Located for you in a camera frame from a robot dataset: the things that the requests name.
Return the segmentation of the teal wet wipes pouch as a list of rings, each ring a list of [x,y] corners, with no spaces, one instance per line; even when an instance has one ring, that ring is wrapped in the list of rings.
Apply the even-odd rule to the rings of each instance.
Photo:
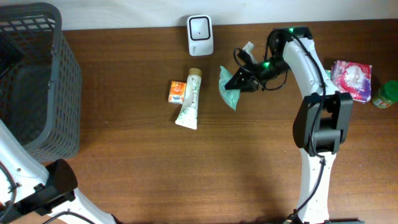
[[[240,98],[240,90],[227,90],[225,85],[232,79],[232,74],[223,66],[220,67],[219,91],[224,102],[236,111]]]

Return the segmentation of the small teal box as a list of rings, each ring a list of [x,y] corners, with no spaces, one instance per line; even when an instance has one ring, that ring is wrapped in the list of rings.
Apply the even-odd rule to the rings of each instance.
[[[326,73],[326,79],[331,80],[331,70],[325,70]]]

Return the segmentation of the white tube with tan cap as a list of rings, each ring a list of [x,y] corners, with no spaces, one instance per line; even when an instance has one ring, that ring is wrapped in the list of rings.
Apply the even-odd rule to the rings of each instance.
[[[190,68],[188,71],[185,99],[175,124],[185,128],[197,129],[198,124],[198,99],[202,79],[199,68]]]

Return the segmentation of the small orange box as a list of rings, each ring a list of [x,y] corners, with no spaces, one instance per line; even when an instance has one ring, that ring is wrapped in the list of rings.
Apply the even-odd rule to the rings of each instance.
[[[169,91],[168,102],[174,104],[183,104],[185,98],[186,83],[172,81]]]

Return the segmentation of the red purple tissue pack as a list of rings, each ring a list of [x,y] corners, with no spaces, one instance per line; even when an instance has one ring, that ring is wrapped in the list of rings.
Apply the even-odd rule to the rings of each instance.
[[[340,92],[348,92],[354,101],[367,103],[371,99],[372,66],[337,60],[331,69],[331,81]]]

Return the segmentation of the green jar with green lid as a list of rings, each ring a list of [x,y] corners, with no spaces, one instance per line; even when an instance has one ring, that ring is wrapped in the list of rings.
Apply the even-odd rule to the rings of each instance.
[[[390,80],[380,87],[371,98],[371,102],[374,106],[382,109],[397,103],[397,80]]]

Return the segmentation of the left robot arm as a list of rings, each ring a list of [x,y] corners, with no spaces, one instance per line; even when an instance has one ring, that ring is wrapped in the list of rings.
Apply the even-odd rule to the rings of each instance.
[[[48,216],[45,223],[119,223],[78,188],[77,177],[63,159],[37,162],[1,122],[1,223],[30,213]]]

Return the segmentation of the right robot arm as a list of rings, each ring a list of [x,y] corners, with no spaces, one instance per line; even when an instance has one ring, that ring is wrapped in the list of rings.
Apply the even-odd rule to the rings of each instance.
[[[267,36],[264,58],[255,62],[242,48],[233,57],[238,71],[226,90],[267,90],[267,82],[291,71],[302,95],[293,123],[302,175],[297,207],[285,223],[330,223],[328,193],[333,163],[348,133],[353,98],[325,72],[308,27],[275,28]]]

